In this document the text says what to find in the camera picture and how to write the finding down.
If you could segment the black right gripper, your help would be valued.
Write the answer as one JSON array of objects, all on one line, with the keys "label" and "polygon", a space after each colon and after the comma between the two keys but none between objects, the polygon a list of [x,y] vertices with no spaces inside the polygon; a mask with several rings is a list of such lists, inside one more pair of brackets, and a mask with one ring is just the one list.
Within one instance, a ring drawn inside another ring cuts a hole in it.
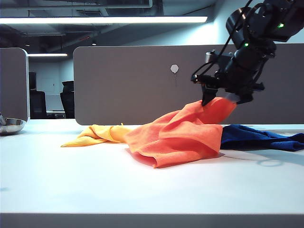
[{"label": "black right gripper", "polygon": [[206,106],[216,97],[219,88],[225,89],[224,98],[235,104],[249,103],[253,100],[253,91],[264,90],[257,80],[270,58],[275,57],[276,45],[272,42],[265,47],[255,47],[250,43],[241,45],[234,53],[220,53],[212,50],[206,53],[204,66],[217,65],[214,75],[207,70],[199,73],[199,67],[191,76],[191,81],[201,84],[202,106]]}]

